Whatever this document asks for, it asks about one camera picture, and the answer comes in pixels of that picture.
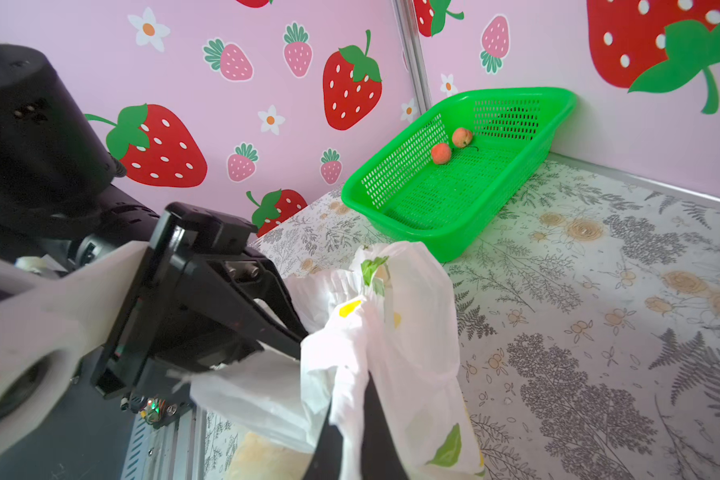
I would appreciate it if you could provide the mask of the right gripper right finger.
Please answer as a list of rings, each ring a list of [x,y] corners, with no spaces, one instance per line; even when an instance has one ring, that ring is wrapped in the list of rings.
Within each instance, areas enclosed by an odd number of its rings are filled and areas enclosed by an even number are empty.
[[[365,425],[360,464],[362,479],[408,480],[372,377],[369,378],[365,390],[363,415]]]

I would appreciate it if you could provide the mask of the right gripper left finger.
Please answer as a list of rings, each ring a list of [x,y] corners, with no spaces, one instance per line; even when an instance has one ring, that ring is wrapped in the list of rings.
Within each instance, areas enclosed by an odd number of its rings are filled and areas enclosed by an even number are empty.
[[[343,436],[338,427],[326,417],[320,436],[302,477],[303,480],[338,480],[343,456]]]

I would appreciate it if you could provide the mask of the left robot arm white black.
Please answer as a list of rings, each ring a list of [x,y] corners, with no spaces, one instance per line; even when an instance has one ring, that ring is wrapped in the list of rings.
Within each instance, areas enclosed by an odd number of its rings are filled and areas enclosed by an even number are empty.
[[[105,328],[94,388],[219,363],[240,387],[297,387],[307,333],[253,225],[180,202],[156,214],[113,185],[127,173],[47,57],[0,44],[0,255],[39,248],[70,270],[62,305]]]

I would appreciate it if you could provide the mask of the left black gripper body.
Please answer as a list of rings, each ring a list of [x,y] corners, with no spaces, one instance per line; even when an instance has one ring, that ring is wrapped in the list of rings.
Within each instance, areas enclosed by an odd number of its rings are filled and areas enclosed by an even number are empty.
[[[93,370],[98,393],[169,398],[168,371],[205,372],[266,346],[232,328],[221,266],[266,258],[248,244],[256,230],[233,215],[178,202],[166,207]]]

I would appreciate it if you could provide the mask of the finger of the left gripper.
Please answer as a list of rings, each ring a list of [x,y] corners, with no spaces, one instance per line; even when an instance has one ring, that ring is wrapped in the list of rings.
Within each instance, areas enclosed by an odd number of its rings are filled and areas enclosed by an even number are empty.
[[[225,305],[235,315],[232,328],[300,360],[307,331],[273,262],[264,257],[236,257],[223,260],[221,266],[230,291]]]

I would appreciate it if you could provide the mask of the white lemon print plastic bag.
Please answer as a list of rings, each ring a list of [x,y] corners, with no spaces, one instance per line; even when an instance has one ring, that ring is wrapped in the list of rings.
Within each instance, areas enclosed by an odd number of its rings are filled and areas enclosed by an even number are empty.
[[[452,283],[421,243],[359,249],[345,269],[286,281],[307,330],[301,357],[265,348],[183,377],[203,409],[244,427],[231,479],[296,479],[315,459],[320,429],[342,437],[339,475],[361,477],[375,387],[396,454],[412,479],[469,479],[484,459],[457,379]]]

